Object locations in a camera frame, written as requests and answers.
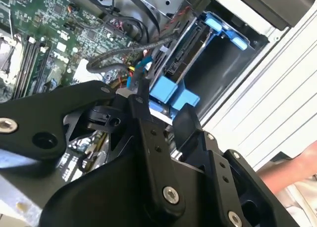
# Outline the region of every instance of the gray cable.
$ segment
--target gray cable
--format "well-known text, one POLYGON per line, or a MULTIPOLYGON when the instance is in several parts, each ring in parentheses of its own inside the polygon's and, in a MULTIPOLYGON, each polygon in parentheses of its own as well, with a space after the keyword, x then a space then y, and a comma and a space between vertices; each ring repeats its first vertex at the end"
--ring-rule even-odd
POLYGON ((155 43, 150 43, 147 45, 137 45, 137 46, 131 46, 125 49, 115 49, 115 50, 111 50, 111 51, 107 51, 103 54, 97 55, 93 58, 91 58, 87 64, 87 70, 90 73, 99 73, 103 68, 100 67, 99 64, 101 64, 104 60, 107 60, 110 57, 113 57, 114 55, 118 55, 118 54, 127 54, 127 53, 133 53, 133 52, 140 52, 140 51, 144 51, 144 50, 149 50, 161 45, 164 45, 166 43, 171 42, 174 39, 178 38, 178 33, 174 32, 171 35, 161 39, 158 42, 155 43))

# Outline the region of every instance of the green circuit board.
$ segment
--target green circuit board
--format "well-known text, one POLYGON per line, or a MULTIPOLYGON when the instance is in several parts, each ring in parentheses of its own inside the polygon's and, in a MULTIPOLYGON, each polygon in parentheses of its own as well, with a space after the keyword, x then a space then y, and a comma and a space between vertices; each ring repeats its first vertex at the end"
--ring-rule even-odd
MULTIPOLYGON (((11 10, 13 28, 25 40, 24 44, 29 44, 31 40, 40 45, 32 62, 24 95, 34 93, 38 80, 43 80, 42 84, 52 81, 54 87, 77 83, 73 77, 82 59, 133 44, 129 37, 119 36, 108 26, 94 30, 80 27, 67 10, 70 3, 69 0, 0 0, 0 23, 9 27, 11 10)), ((99 24, 96 15, 84 8, 75 14, 78 21, 87 25, 99 24)), ((107 63, 132 60, 128 57, 119 55, 107 63)), ((104 82, 108 83, 116 76, 115 71, 103 75, 104 82)))

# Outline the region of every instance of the black plastic part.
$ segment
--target black plastic part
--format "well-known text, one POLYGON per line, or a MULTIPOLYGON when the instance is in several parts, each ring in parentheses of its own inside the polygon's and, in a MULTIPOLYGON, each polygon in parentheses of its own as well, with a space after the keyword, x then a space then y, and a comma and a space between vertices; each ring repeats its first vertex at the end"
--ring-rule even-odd
POLYGON ((30 175, 54 170, 66 150, 65 133, 70 132, 63 118, 79 111, 71 119, 76 126, 85 109, 113 99, 112 89, 104 92, 103 87, 107 85, 92 81, 1 104, 1 117, 16 121, 18 130, 0 134, 0 169, 30 175))
POLYGON ((240 158, 236 159, 233 155, 234 152, 238 153, 234 150, 227 150, 223 157, 230 163, 236 187, 240 190, 239 198, 242 208, 244 208, 244 212, 249 212, 249 217, 254 223, 253 226, 297 226, 295 220, 242 155, 238 153, 240 158), (256 213, 254 216, 250 216, 250 207, 253 209, 253 213, 256 213))
POLYGON ((294 27, 315 0, 242 0, 279 30, 294 27))
POLYGON ((45 206, 39 227, 86 227, 105 223, 109 227, 215 226, 218 216, 207 198, 202 172, 172 161, 177 181, 186 198, 182 217, 159 224, 145 208, 143 183, 136 155, 125 155, 61 188, 45 206))

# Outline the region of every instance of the wire bundle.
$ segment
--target wire bundle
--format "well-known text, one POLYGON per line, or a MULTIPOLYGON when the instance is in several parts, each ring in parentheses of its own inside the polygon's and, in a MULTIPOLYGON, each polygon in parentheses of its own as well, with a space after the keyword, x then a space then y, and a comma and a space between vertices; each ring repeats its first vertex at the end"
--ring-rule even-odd
POLYGON ((172 40, 177 39, 177 38, 178 38, 178 33, 174 32, 171 35, 169 35, 165 38, 162 38, 160 41, 150 43, 147 45, 137 45, 137 46, 131 46, 131 47, 124 48, 124 49, 115 49, 115 50, 107 51, 105 53, 102 53, 100 55, 97 55, 97 56, 91 58, 87 64, 87 70, 90 73, 102 73, 102 72, 107 72, 107 71, 112 70, 112 69, 118 69, 118 67, 127 68, 127 65, 120 64, 120 63, 116 63, 116 64, 108 65, 108 66, 102 66, 101 63, 103 61, 107 60, 108 58, 114 56, 114 55, 149 50, 149 49, 152 49, 154 47, 164 45, 164 44, 171 42, 172 40))

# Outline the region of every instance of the screw hole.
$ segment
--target screw hole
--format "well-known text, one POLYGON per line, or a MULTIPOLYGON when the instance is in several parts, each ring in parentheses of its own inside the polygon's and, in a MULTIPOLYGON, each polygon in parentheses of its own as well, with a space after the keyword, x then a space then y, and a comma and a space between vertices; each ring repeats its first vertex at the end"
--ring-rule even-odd
POLYGON ((226 178, 225 176, 222 176, 222 179, 223 179, 226 183, 229 183, 228 178, 226 178))
POLYGON ((48 132, 39 132, 32 137, 32 143, 41 149, 52 149, 57 146, 57 138, 48 132))
POLYGON ((109 125, 112 127, 116 127, 116 126, 119 126, 120 123, 121 123, 121 120, 119 118, 113 118, 110 120, 109 125))
POLYGON ((158 153, 161 153, 162 152, 162 149, 157 145, 154 147, 155 151, 158 152, 158 153))

